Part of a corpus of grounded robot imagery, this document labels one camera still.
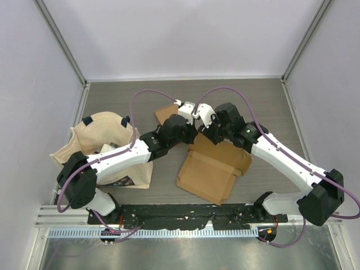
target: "printed graphic on bag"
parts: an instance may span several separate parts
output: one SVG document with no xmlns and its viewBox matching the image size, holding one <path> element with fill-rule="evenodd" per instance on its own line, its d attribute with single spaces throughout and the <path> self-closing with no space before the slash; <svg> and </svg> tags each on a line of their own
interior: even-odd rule
<svg viewBox="0 0 360 270">
<path fill-rule="evenodd" d="M 126 187 L 126 186 L 135 186 L 135 184 L 134 184 L 134 181 L 132 181 L 132 179 L 126 175 L 122 179 L 119 179 L 119 180 L 117 180 L 117 181 L 115 181 L 113 183 L 110 183 L 110 184 L 105 184 L 104 186 Z"/>
</svg>

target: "gray floor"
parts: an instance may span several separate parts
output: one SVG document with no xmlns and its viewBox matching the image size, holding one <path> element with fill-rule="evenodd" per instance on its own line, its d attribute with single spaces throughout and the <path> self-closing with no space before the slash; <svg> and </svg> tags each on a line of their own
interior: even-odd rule
<svg viewBox="0 0 360 270">
<path fill-rule="evenodd" d="M 302 226 L 280 226 L 275 242 L 293 242 L 301 230 Z M 48 239 L 40 269 L 341 269 L 327 226 L 308 226 L 303 239 L 285 249 L 255 238 L 132 239 L 114 246 L 100 243 L 97 238 Z"/>
<path fill-rule="evenodd" d="M 112 111 L 127 116 L 133 94 L 144 88 L 159 89 L 182 101 L 197 102 L 206 91 L 217 86 L 231 86 L 243 91 L 260 123 L 283 144 L 303 156 L 279 79 L 92 83 L 84 116 L 100 111 Z M 245 120 L 251 121 L 248 108 L 241 97 L 233 92 L 219 91 L 205 100 L 205 103 L 213 107 L 224 102 L 235 104 Z M 156 93 L 139 95 L 134 105 L 134 121 L 140 133 L 154 130 L 158 124 L 154 111 L 169 104 L 170 100 Z M 121 204 L 206 203 L 207 201 L 176 186 L 177 175 L 186 155 L 187 146 L 178 145 L 162 160 L 155 160 L 148 190 L 108 187 L 102 190 L 112 193 Z M 266 191 L 287 193 L 296 192 L 297 188 L 269 164 L 254 157 L 247 175 L 237 179 L 227 202 L 252 203 Z"/>
</svg>

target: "black base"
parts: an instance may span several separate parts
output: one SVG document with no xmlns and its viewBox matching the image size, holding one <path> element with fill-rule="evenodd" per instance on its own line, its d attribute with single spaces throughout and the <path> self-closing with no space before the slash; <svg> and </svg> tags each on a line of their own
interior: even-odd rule
<svg viewBox="0 0 360 270">
<path fill-rule="evenodd" d="M 201 230 L 212 221 L 214 230 L 241 230 L 248 229 L 248 223 L 274 222 L 273 216 L 258 217 L 255 206 L 245 204 L 122 205 L 120 211 L 125 229 L 141 226 L 144 230 Z M 287 216 L 278 215 L 277 220 L 285 223 Z M 89 216 L 88 224 L 100 223 L 95 216 Z"/>
</svg>

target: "cardboard box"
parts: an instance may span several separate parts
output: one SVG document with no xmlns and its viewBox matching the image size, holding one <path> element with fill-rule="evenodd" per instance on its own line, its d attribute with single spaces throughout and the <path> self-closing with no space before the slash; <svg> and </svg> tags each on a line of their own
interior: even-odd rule
<svg viewBox="0 0 360 270">
<path fill-rule="evenodd" d="M 155 111 L 160 124 L 177 113 L 173 104 Z M 251 164 L 251 156 L 229 142 L 214 145 L 199 133 L 178 175 L 178 187 L 205 200 L 221 205 L 228 199 L 235 179 L 243 176 Z"/>
</svg>

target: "white panel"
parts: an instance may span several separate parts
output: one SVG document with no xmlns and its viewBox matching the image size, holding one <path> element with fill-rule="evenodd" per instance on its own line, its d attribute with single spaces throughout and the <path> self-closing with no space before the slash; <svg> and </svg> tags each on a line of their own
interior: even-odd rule
<svg viewBox="0 0 360 270">
<path fill-rule="evenodd" d="M 58 169 L 81 85 L 33 1 L 0 8 L 0 262 L 25 269 L 41 204 Z"/>
<path fill-rule="evenodd" d="M 310 154 L 317 165 L 343 173 L 360 197 L 360 2 L 335 1 L 296 65 L 289 89 Z M 341 212 L 358 209 L 345 197 Z M 346 222 L 360 250 L 360 220 Z"/>
<path fill-rule="evenodd" d="M 282 75 L 321 0 L 46 0 L 87 79 Z"/>
</svg>

